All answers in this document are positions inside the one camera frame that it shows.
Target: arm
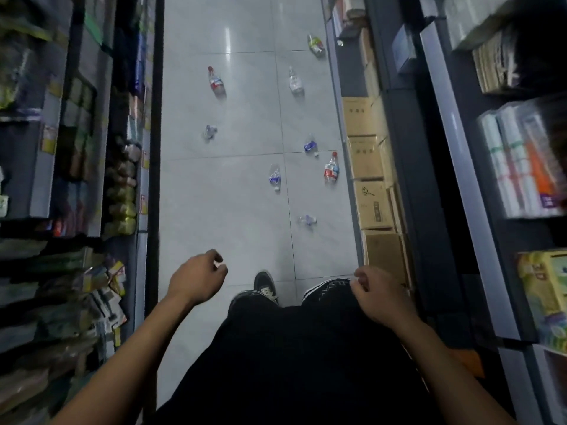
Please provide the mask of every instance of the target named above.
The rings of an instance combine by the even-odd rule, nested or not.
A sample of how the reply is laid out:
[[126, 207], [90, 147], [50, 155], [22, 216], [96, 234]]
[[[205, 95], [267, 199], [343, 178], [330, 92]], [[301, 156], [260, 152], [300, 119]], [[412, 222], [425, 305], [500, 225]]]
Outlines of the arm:
[[467, 372], [436, 333], [423, 323], [393, 278], [374, 267], [359, 268], [351, 281], [358, 304], [390, 328], [417, 363], [448, 425], [514, 424], [515, 421]]
[[228, 273], [222, 257], [209, 250], [189, 259], [171, 277], [166, 297], [142, 326], [101, 367], [52, 425], [120, 424], [131, 414], [151, 371], [155, 371], [179, 324], [191, 309], [215, 295]]

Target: store aisle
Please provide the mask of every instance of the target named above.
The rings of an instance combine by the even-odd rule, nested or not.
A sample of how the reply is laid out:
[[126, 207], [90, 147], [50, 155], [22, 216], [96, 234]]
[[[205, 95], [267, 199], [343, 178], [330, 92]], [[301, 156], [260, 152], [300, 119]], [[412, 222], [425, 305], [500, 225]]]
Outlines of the store aisle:
[[[309, 287], [357, 267], [347, 175], [324, 183], [332, 151], [341, 169], [344, 160], [330, 66], [311, 54], [308, 33], [325, 37], [320, 0], [166, 0], [159, 295], [180, 264], [210, 248], [229, 274], [175, 334], [158, 372], [159, 405], [259, 270], [276, 280], [280, 304], [295, 305]], [[208, 66], [225, 99], [211, 91]], [[289, 89], [289, 66], [304, 97]], [[207, 124], [218, 127], [209, 142]], [[303, 152], [309, 133], [318, 158]], [[268, 182], [274, 163], [279, 193]], [[301, 214], [316, 226], [299, 225]]]

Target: left hand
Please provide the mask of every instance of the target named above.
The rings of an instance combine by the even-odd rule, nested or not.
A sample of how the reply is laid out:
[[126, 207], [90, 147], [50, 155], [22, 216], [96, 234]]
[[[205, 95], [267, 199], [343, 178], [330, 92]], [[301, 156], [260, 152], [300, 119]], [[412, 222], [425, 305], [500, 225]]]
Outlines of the left hand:
[[226, 265], [217, 267], [215, 261], [222, 262], [222, 257], [214, 249], [189, 258], [171, 277], [166, 296], [183, 301], [188, 308], [210, 300], [229, 272]]

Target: black pants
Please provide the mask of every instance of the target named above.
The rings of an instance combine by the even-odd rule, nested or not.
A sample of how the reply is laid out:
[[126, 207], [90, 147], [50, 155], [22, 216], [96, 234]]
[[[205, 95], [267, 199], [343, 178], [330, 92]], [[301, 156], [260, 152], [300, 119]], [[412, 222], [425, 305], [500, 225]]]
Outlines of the black pants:
[[265, 415], [278, 421], [312, 414], [439, 421], [398, 338], [362, 313], [347, 282], [297, 307], [280, 308], [263, 295], [239, 297], [155, 420], [194, 409], [262, 422]]

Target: hand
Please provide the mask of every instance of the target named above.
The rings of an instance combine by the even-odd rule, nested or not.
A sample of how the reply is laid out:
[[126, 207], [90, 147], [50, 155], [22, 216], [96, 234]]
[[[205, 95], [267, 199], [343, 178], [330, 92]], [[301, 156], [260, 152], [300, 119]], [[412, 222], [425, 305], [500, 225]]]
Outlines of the hand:
[[181, 300], [189, 308], [210, 300], [229, 272], [226, 265], [217, 267], [215, 261], [222, 262], [222, 257], [214, 249], [189, 258], [171, 277], [167, 297]]
[[368, 265], [358, 268], [351, 289], [358, 304], [372, 321], [398, 333], [401, 328], [419, 320], [403, 287], [386, 271]]

